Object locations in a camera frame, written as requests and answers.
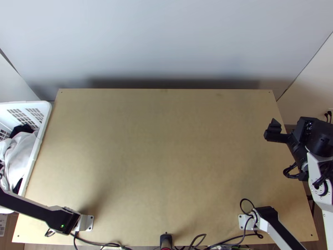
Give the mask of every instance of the wooden table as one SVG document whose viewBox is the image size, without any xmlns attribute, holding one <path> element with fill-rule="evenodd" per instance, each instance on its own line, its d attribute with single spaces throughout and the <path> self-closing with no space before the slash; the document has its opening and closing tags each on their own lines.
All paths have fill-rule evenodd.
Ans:
<svg viewBox="0 0 333 250">
<path fill-rule="evenodd" d="M 298 240 L 317 240 L 302 183 L 282 174 L 287 146 L 263 138 L 273 117 L 282 122 L 269 90 L 62 89 L 26 197 L 94 215 L 80 235 L 98 242 L 158 245 L 168 232 L 189 245 L 207 233 L 211 245 L 242 234 L 242 198 L 273 206 Z M 13 241 L 73 242 L 46 230 L 20 215 Z"/>
</svg>

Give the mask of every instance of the metal bracket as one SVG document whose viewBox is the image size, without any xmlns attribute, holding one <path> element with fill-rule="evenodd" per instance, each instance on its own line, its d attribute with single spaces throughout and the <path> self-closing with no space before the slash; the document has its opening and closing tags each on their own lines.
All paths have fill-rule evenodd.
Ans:
<svg viewBox="0 0 333 250">
<path fill-rule="evenodd" d="M 75 228 L 72 231 L 91 231 L 92 226 L 94 224 L 94 216 L 93 215 L 81 215 L 79 221 Z"/>
<path fill-rule="evenodd" d="M 247 220 L 251 218 L 251 216 L 248 215 L 238 215 L 238 223 L 239 223 L 239 229 L 244 230 L 245 224 Z M 255 230 L 255 224 L 256 224 L 256 219 L 250 219 L 249 222 L 246 225 L 246 230 Z"/>
</svg>

